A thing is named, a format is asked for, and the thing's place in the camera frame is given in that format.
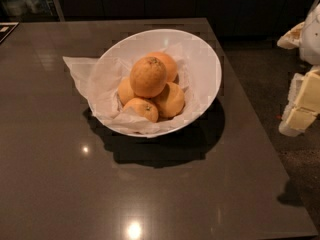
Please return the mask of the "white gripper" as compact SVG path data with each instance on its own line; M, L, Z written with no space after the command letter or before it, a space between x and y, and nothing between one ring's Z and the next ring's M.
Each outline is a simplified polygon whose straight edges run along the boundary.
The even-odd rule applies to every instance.
M300 58L303 61L311 65L320 65L320 4L307 16L304 23L297 24L281 36L277 46L284 49L299 47ZM304 133L319 114L320 67L312 67L305 75L294 75L279 132L296 137Z

